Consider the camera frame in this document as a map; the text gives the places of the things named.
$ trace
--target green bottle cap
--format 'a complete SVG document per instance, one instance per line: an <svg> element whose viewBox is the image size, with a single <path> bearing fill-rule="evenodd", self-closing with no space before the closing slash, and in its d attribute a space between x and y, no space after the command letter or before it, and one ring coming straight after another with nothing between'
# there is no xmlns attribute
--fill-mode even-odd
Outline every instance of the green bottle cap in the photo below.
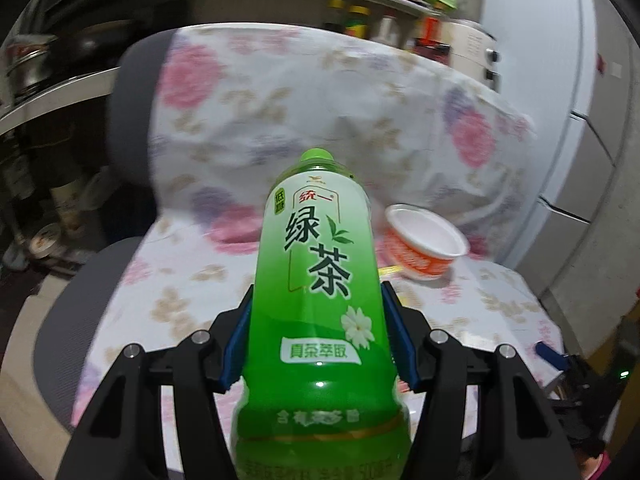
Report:
<svg viewBox="0 0 640 480"><path fill-rule="evenodd" d="M306 152L300 157L300 162L304 162L310 158L326 158L327 160L334 160L334 156L322 148L311 148L310 150L306 150Z"/></svg>

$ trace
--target green badge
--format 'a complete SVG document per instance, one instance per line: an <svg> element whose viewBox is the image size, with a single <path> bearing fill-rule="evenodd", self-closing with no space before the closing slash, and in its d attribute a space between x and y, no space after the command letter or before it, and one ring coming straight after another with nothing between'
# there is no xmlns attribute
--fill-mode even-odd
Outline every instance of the green badge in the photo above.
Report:
<svg viewBox="0 0 640 480"><path fill-rule="evenodd" d="M275 213L276 215L282 213L284 211L284 188L281 187L276 191L275 195L273 195L273 201L275 203Z"/></svg>

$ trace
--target rice cooker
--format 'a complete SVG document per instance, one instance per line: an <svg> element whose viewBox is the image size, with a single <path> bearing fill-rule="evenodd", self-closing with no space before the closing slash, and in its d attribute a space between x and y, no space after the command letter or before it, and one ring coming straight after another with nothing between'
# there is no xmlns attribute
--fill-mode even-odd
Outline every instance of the rice cooker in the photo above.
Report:
<svg viewBox="0 0 640 480"><path fill-rule="evenodd" d="M479 23L449 20L440 25L441 43L450 46L449 66L497 90L494 63L500 59L495 38Z"/></svg>

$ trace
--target metal screw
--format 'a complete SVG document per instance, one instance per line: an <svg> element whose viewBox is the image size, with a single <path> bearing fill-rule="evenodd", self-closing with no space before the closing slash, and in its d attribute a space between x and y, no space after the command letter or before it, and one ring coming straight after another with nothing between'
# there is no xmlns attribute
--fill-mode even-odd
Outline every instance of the metal screw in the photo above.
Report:
<svg viewBox="0 0 640 480"><path fill-rule="evenodd" d="M206 330L198 330L191 335L191 340L196 343L196 345L203 345L209 339L211 339L211 336Z"/></svg>
<svg viewBox="0 0 640 480"><path fill-rule="evenodd" d="M500 345L498 348L498 352L502 357L507 359L511 359L512 357L516 357L516 349L511 345Z"/></svg>
<svg viewBox="0 0 640 480"><path fill-rule="evenodd" d="M128 357L129 359L135 357L139 353L140 353L140 345L137 345L135 343L125 346L124 349L122 350L122 354L124 355L124 357Z"/></svg>
<svg viewBox="0 0 640 480"><path fill-rule="evenodd" d="M429 337L434 343L441 345L442 343L446 343L449 339L449 335L444 332L444 330L432 330L429 334Z"/></svg>

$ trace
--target orange label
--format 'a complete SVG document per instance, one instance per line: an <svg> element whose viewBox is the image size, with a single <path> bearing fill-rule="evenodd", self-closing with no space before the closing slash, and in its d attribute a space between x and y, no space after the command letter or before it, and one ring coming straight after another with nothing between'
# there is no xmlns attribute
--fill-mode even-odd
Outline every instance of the orange label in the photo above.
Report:
<svg viewBox="0 0 640 480"><path fill-rule="evenodd" d="M393 229L388 229L385 237L386 250L403 267L423 276L438 277L443 275L453 260L444 260L422 254L407 244Z"/></svg>

